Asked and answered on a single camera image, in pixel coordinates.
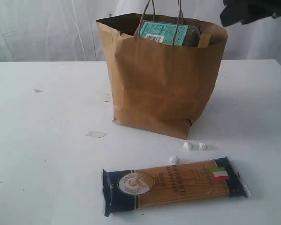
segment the spaghetti package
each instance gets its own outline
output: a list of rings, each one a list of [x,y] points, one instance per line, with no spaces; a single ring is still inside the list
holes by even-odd
[[[105,216],[168,203],[248,197],[227,157],[141,170],[103,171]]]

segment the barcode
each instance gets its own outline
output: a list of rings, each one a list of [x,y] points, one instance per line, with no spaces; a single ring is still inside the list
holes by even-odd
[[[146,39],[149,39],[151,41],[157,41],[159,43],[162,43],[163,42],[163,39],[164,39],[164,36],[161,36],[161,35],[154,35],[154,34],[147,34],[145,36]]]

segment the brown paper bag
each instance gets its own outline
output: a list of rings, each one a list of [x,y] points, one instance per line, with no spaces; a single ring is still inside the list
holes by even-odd
[[[187,139],[189,128],[214,89],[228,36],[213,23],[180,20],[181,9],[179,18],[145,15],[145,11],[143,15],[97,20],[111,83],[114,122]],[[211,34],[210,45],[166,45],[134,37],[142,20],[197,26],[202,33]]]

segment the white backdrop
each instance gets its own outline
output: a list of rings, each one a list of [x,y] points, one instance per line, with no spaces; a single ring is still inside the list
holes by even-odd
[[[155,0],[177,16],[177,0]],[[104,60],[95,20],[142,12],[146,0],[0,0],[0,61]],[[220,24],[222,0],[182,0],[185,17]],[[281,18],[228,27],[225,59],[276,59]]]

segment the white table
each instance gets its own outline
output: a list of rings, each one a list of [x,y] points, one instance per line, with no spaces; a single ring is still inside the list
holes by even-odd
[[[281,67],[223,61],[190,139],[113,124],[105,62],[0,63],[0,225],[281,225]],[[90,131],[107,133],[87,137]],[[101,171],[229,156],[251,198],[102,214]]]

